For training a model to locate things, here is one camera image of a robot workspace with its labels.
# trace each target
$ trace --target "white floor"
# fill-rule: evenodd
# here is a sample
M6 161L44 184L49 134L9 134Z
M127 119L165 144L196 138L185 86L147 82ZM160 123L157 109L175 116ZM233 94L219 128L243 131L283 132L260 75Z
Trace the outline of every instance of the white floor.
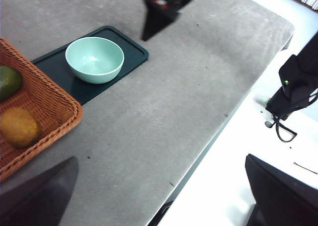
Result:
M159 226L245 226L255 203L244 168L248 153L318 189L318 175L293 164L318 172L318 103L285 122L298 132L287 144L265 127L269 113L254 101L255 95L270 97L280 87L279 68L318 31L318 13L292 0L254 1L293 23L295 35L289 49L278 53L256 82Z

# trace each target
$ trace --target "wicker basket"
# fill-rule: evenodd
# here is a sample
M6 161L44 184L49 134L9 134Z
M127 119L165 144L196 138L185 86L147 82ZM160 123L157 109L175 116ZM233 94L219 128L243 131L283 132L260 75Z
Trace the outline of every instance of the wicker basket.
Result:
M20 91L0 103L0 114L11 107L22 107L33 114L41 128L40 140L24 149L11 147L0 135L2 181L74 128L82 118L82 108L75 99L2 38L0 65L15 68L23 76Z

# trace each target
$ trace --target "orange fruit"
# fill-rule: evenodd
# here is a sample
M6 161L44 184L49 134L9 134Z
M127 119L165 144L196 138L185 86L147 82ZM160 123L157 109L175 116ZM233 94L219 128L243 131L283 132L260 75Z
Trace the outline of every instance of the orange fruit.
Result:
M0 116L0 132L15 148L24 148L40 137L40 127L28 110L19 107L7 109Z

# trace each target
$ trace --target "bowl rim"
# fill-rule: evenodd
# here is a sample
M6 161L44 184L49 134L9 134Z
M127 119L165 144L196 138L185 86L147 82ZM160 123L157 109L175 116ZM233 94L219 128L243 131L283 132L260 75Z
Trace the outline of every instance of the bowl rim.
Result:
M118 66L116 69L112 70L112 71L105 72L105 73L101 73L101 74L91 74L91 73L79 71L79 70L77 70L76 68L74 68L74 67L70 64L70 62L69 62L69 60L68 60L68 57L67 57L67 54L68 54L68 51L70 50L70 47L71 47L74 43L76 43L76 42L78 42L78 41L81 41L81 40L83 40L83 39L102 39L102 40L104 40L104 41L108 41L108 42L114 44L115 46L117 46L117 47L119 48L119 50L121 51L122 55L123 55L123 59L122 59L121 63L119 64L119 66ZM108 75L108 74L111 74L111 73L113 73L113 72L116 72L118 69L120 69L120 68L123 66L123 64L124 64L125 54L124 54L123 50L121 49L121 47L120 47L119 45L117 45L115 42L111 41L111 40L108 40L108 39L102 38L102 37L97 37L97 36L88 36L88 37L79 38L79 39L73 41L71 44L69 44L69 46L66 48L66 51L65 51L65 59L66 59L67 63L69 64L69 66L70 66L73 70L76 70L76 71L78 71L78 72L80 72L80 73L82 73L82 74L85 74L85 75L99 76L99 75Z

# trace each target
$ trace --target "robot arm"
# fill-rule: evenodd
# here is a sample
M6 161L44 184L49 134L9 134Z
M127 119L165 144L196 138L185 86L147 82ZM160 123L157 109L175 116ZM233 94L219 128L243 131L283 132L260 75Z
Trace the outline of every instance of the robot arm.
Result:
M148 13L142 40L147 41L179 16L179 10L192 0L144 0Z

